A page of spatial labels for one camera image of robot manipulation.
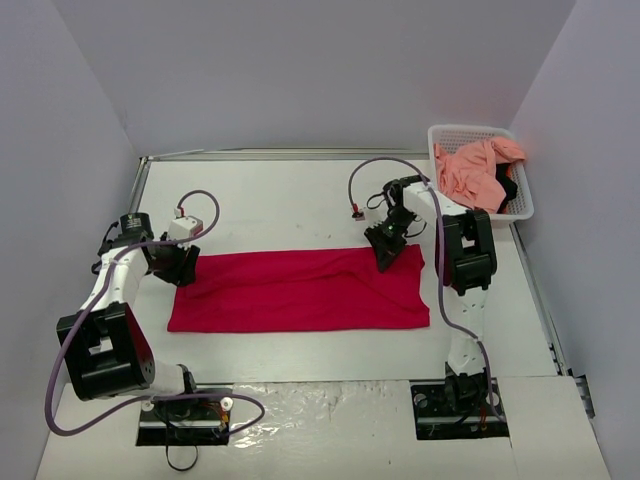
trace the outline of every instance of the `white basket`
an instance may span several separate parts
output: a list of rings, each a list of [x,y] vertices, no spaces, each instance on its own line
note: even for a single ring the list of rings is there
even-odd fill
[[[508,130],[503,128],[481,127],[475,125],[434,125],[429,129],[429,157],[434,162],[435,152],[433,145],[439,143],[447,152],[454,153],[458,148],[468,143],[484,140],[491,137],[506,137],[515,140]],[[531,192],[524,173],[522,162],[515,163],[509,169],[511,179],[518,184],[518,195],[507,204],[507,213],[493,213],[490,216],[494,224],[509,224],[516,220],[526,220],[533,215],[533,202]],[[438,188],[438,179],[434,185]]]

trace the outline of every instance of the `white wall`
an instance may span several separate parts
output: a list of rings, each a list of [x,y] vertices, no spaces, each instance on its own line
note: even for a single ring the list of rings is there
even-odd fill
[[[126,208],[136,159],[50,0],[0,3],[0,464],[35,476],[58,317]]]
[[[141,154],[508,126],[574,0],[54,0]]]
[[[536,207],[520,229],[616,480],[640,469],[639,20],[578,0],[512,125]]]

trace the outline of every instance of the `cable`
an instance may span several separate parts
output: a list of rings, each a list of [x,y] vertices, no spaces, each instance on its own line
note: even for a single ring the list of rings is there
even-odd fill
[[[411,235],[405,235],[404,238],[415,238],[418,235],[422,234],[422,232],[424,232],[427,229],[427,222],[426,221],[422,221],[422,230],[420,230],[418,233],[412,233]]]
[[[374,198],[379,198],[379,197],[382,197],[382,200],[380,200],[380,203],[378,203],[378,205],[376,205],[375,207],[372,207],[371,205],[369,205],[369,203],[371,203],[371,200],[373,200]],[[385,202],[384,193],[375,193],[375,194],[371,195],[369,197],[369,199],[367,200],[367,208],[369,210],[375,210],[380,205],[382,205],[384,202]]]
[[[436,195],[436,192],[433,190],[433,187],[429,181],[429,179],[420,171],[420,169],[418,167],[416,167],[415,165],[413,165],[412,163],[408,162],[407,160],[403,160],[401,158],[396,158],[396,157],[375,157],[375,158],[371,158],[369,160],[365,160],[364,162],[362,162],[360,165],[358,165],[353,172],[351,172],[351,175],[349,176],[349,182],[347,184],[347,194],[349,196],[349,203],[351,204],[351,208],[353,209],[354,212],[357,211],[358,205],[353,201],[353,194],[352,194],[352,183],[353,183],[353,177],[355,176],[355,174],[358,172],[358,170],[360,170],[362,167],[364,167],[365,165],[368,165],[372,162],[377,162],[380,160],[389,160],[392,162],[398,162],[398,163],[402,163],[404,165],[407,165],[409,168],[413,169],[419,176],[420,179],[422,180],[422,183],[424,183],[425,187],[427,188],[428,192],[431,194],[431,197],[433,198],[433,203],[435,206],[435,210],[436,210],[436,230],[437,230],[437,234],[438,234],[438,245],[444,245],[445,241],[444,241],[444,224],[443,224],[443,220],[442,220],[442,209],[440,208],[440,201],[438,200],[438,196]],[[498,421],[500,422],[506,422],[506,418],[502,417],[499,413],[498,410],[496,409],[495,405],[494,405],[494,398],[493,398],[493,381],[491,379],[491,365],[489,363],[489,354],[487,353],[487,349],[484,346],[484,343],[482,343],[482,340],[480,340],[480,338],[478,338],[478,335],[476,335],[474,332],[472,332],[471,330],[469,330],[468,328],[465,328],[461,325],[458,325],[456,323],[453,323],[450,319],[449,316],[447,315],[447,312],[445,311],[444,308],[444,248],[440,248],[438,251],[438,305],[440,308],[440,315],[442,316],[442,319],[444,320],[444,323],[447,324],[447,326],[449,326],[450,328],[453,328],[454,330],[458,330],[466,335],[469,335],[477,344],[478,344],[478,348],[480,349],[480,353],[482,353],[482,357],[484,358],[484,363],[485,363],[485,368],[487,369],[487,383],[488,383],[488,395],[489,395],[489,407],[491,408],[491,413],[493,413],[493,415],[498,419]]]
[[[167,411],[166,408],[164,409],[164,421],[165,421],[165,424],[164,424],[164,455],[167,458],[167,465],[169,465],[176,472],[180,472],[180,473],[188,472],[189,470],[191,470],[193,467],[196,466],[196,463],[198,463],[198,458],[200,457],[200,452],[198,451],[198,445],[196,445],[195,443],[193,445],[193,448],[196,449],[196,458],[193,459],[193,462],[191,462],[191,465],[189,465],[188,467],[176,467],[173,463],[171,463],[171,460],[169,460],[169,426],[171,426],[176,431],[178,431],[179,429],[177,429],[169,421],[169,412]]]
[[[171,246],[171,245],[178,245],[180,243],[186,243],[186,242],[192,242],[192,241],[198,240],[199,238],[202,238],[205,235],[207,235],[209,232],[211,232],[211,230],[213,230],[213,228],[218,223],[218,220],[220,219],[220,204],[218,203],[218,200],[216,199],[216,197],[214,197],[211,193],[207,192],[206,190],[192,190],[191,192],[186,193],[178,201],[178,205],[177,205],[178,208],[182,207],[182,203],[187,198],[189,198],[189,197],[191,197],[193,195],[197,195],[197,194],[201,194],[201,195],[205,195],[205,196],[209,197],[211,199],[211,201],[213,202],[213,204],[215,205],[215,207],[216,207],[215,217],[214,217],[213,221],[211,222],[211,224],[207,228],[205,228],[202,232],[194,235],[191,238],[184,238],[184,239],[180,239],[180,240],[163,240],[163,241],[141,242],[141,243],[137,243],[135,245],[131,245],[131,246],[125,248],[124,250],[122,250],[121,252],[119,252],[113,258],[113,262],[111,263],[111,265],[109,265],[109,268],[107,269],[107,273],[105,275],[105,280],[104,280],[104,284],[102,285],[102,288],[96,294],[96,296],[93,297],[93,299],[89,302],[89,304],[85,307],[85,309],[80,312],[80,315],[78,315],[78,318],[75,321],[75,323],[73,324],[73,327],[71,328],[71,330],[69,331],[69,334],[64,339],[64,342],[62,342],[62,345],[60,346],[60,351],[58,352],[58,356],[56,357],[56,359],[55,359],[55,361],[53,363],[53,368],[51,370],[51,376],[49,377],[49,382],[47,384],[47,391],[46,391],[46,394],[45,394],[45,402],[44,402],[45,420],[47,422],[47,425],[49,426],[49,429],[53,433],[55,433],[56,435],[59,435],[61,437],[70,437],[70,436],[73,436],[73,435],[77,435],[77,434],[82,433],[85,430],[93,427],[97,423],[99,423],[102,420],[104,420],[105,418],[113,415],[115,412],[117,412],[118,410],[121,410],[124,407],[126,407],[128,405],[131,405],[133,403],[142,401],[142,400],[149,400],[151,398],[150,396],[137,396],[137,397],[130,398],[130,399],[125,400],[122,403],[116,405],[115,407],[110,408],[106,412],[98,415],[96,418],[94,418],[93,420],[88,421],[84,425],[81,425],[81,426],[76,427],[76,428],[71,429],[71,430],[64,430],[64,429],[60,428],[56,424],[55,418],[54,418],[54,415],[53,415],[53,395],[54,395],[54,392],[55,392],[56,380],[58,378],[58,375],[60,374],[60,369],[62,368],[62,363],[64,362],[64,357],[65,357],[67,351],[69,350],[69,346],[71,345],[73,337],[75,337],[75,335],[80,330],[80,327],[82,327],[82,323],[86,320],[87,316],[89,315],[89,312],[91,312],[91,310],[93,310],[93,308],[98,304],[100,299],[105,295],[105,293],[109,289],[109,284],[111,283],[111,278],[113,277],[113,272],[115,270],[115,267],[116,267],[118,261],[120,259],[122,259],[125,255],[127,255],[129,252],[131,252],[131,251],[133,251],[135,249],[138,249],[138,248],[146,248],[146,247],[152,247],[152,246]],[[260,413],[260,415],[258,417],[256,417],[254,420],[252,420],[252,421],[250,421],[250,422],[248,422],[248,423],[246,423],[244,425],[241,425],[240,427],[237,427],[235,430],[228,432],[229,435],[231,435],[233,433],[240,432],[240,431],[242,431],[242,430],[244,430],[246,428],[249,428],[252,425],[255,425],[257,422],[262,420],[262,418],[264,417],[264,414],[265,414],[264,406],[260,402],[258,402],[257,400],[255,400],[255,399],[253,399],[251,397],[247,397],[245,395],[225,394],[225,395],[216,396],[216,395],[212,395],[212,394],[191,393],[191,394],[187,394],[187,395],[156,396],[156,397],[154,397],[154,399],[164,400],[164,401],[205,399],[205,398],[214,399],[214,400],[216,400],[216,399],[220,400],[223,397],[236,398],[238,400],[243,400],[243,401],[247,401],[247,402],[253,403],[261,411],[261,413]]]

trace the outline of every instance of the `red towel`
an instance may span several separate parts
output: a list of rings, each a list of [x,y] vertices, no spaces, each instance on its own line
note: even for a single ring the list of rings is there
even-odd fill
[[[249,333],[419,328],[418,245],[379,273],[371,248],[200,257],[196,282],[180,288],[170,332]]]

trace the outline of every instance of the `pink cloth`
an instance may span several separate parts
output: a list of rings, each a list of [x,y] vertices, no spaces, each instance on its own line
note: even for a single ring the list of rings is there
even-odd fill
[[[420,298],[423,266],[418,245],[407,247],[384,274],[371,248],[200,257],[196,282],[177,290],[168,330],[427,327],[429,308]]]
[[[496,180],[496,163],[525,161],[526,154],[508,138],[493,137],[464,145],[450,154],[435,145],[438,190],[469,208],[496,213],[505,192]]]

